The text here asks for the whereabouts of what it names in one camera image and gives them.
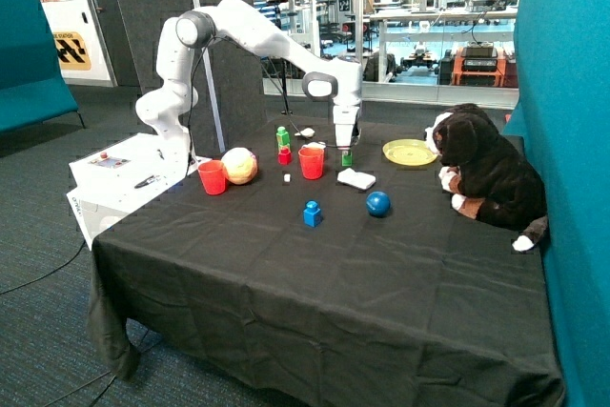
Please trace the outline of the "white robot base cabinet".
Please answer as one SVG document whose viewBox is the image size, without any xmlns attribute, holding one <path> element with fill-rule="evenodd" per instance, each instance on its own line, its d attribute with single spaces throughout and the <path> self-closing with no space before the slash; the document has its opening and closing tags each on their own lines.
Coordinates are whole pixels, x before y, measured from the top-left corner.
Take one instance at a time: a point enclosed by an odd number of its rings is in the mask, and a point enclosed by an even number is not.
<svg viewBox="0 0 610 407">
<path fill-rule="evenodd" d="M 159 136 L 138 133 L 71 162 L 75 188 L 67 199 L 87 246 L 209 160 L 181 159 Z"/>
</svg>

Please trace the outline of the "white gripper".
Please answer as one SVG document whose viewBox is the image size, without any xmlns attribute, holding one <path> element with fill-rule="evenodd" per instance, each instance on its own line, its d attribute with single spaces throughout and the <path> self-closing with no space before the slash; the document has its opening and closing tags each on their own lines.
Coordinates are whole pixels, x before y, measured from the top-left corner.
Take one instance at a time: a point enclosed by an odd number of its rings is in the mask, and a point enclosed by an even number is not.
<svg viewBox="0 0 610 407">
<path fill-rule="evenodd" d="M 335 145 L 342 155 L 353 154 L 354 145 L 359 139 L 358 119 L 359 106 L 333 106 L 333 121 L 335 124 Z"/>
</svg>

